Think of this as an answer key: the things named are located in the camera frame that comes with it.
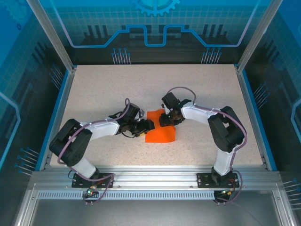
orange cloth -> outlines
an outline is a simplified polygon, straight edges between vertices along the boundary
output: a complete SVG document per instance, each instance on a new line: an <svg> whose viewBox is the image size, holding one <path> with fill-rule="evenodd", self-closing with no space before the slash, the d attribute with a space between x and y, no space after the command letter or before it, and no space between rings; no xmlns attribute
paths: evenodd
<svg viewBox="0 0 301 226"><path fill-rule="evenodd" d="M175 141L175 127L160 126L159 117L162 113L165 113L162 109L154 112L147 112L146 118L154 122L155 129L147 132L145 135L146 143L170 143Z"/></svg>

blue printed backdrop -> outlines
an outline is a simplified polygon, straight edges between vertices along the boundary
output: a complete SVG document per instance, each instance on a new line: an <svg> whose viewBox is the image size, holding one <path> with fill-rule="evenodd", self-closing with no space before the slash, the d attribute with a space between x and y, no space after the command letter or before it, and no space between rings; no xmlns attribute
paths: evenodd
<svg viewBox="0 0 301 226"><path fill-rule="evenodd" d="M237 63L269 2L41 1L75 64Z"/></svg>
<svg viewBox="0 0 301 226"><path fill-rule="evenodd" d="M246 66L276 165L301 179L301 1L285 0Z"/></svg>
<svg viewBox="0 0 301 226"><path fill-rule="evenodd" d="M26 1L0 0L0 21L0 219L10 226L35 165L20 148L40 152L65 68Z"/></svg>

speckled tabletop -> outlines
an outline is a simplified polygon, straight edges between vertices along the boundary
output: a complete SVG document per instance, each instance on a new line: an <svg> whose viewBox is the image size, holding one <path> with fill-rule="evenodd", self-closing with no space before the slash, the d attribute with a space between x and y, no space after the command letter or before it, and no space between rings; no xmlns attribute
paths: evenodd
<svg viewBox="0 0 301 226"><path fill-rule="evenodd" d="M199 105L231 106L248 133L248 143L234 164L262 164L233 65L79 65L62 125L70 118L86 122L104 119L123 110L126 97L144 111L155 111L175 86L195 91ZM173 93L180 100L193 99L187 90ZM144 139L102 137L90 142L85 157L95 165L212 165L217 155L209 127L191 120L176 126L175 142L152 144ZM53 155L50 165L57 166L56 160Z"/></svg>

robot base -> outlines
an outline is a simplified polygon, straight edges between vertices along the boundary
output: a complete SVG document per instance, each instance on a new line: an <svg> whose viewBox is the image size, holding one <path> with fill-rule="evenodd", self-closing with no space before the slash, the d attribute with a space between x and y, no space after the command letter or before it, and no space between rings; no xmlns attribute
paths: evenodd
<svg viewBox="0 0 301 226"><path fill-rule="evenodd" d="M197 182L198 188L233 188L233 185L235 188L239 188L239 181L236 173L231 173L228 180L225 180L220 185L217 185L212 180L211 173L197 173Z"/></svg>
<svg viewBox="0 0 301 226"><path fill-rule="evenodd" d="M106 177L110 174L111 173L101 173L99 178ZM100 181L99 184L97 184L97 188L106 188L109 182L110 182L110 178ZM113 187L113 183L114 183L114 181L110 184L109 188ZM72 182L71 187L73 187L73 188L89 188L93 185L96 185L95 182L87 181L87 180L81 178L76 173L73 175L73 182Z"/></svg>

gear logo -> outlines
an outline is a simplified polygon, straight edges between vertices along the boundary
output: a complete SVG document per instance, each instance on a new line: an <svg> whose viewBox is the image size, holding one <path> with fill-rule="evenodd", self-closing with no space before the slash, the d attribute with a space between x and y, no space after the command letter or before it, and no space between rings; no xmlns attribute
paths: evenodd
<svg viewBox="0 0 301 226"><path fill-rule="evenodd" d="M18 24L26 18L27 7L25 0L0 0L0 7L5 7Z"/></svg>
<svg viewBox="0 0 301 226"><path fill-rule="evenodd" d="M175 5L180 3L180 0L132 0L136 5L136 9L140 9L141 13L146 13L148 16L157 16L164 13L169 13L170 9L175 9Z"/></svg>

